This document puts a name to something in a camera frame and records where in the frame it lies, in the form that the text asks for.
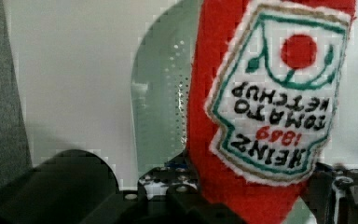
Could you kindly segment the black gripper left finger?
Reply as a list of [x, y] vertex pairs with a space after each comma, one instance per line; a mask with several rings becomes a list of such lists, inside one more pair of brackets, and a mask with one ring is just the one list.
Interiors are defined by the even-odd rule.
[[165, 196], [170, 187], [200, 191], [198, 172], [195, 170], [188, 151], [185, 149], [162, 166], [152, 168], [137, 182], [138, 190], [148, 200]]

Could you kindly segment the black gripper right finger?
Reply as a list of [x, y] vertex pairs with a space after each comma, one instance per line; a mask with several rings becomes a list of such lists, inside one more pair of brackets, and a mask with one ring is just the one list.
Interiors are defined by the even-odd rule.
[[317, 224], [358, 224], [358, 169], [317, 162], [301, 199]]

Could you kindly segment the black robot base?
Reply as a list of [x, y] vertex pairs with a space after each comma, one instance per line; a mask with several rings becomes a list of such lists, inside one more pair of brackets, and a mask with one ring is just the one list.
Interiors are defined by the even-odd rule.
[[120, 224], [136, 204], [102, 159], [67, 150], [0, 188], [0, 224]]

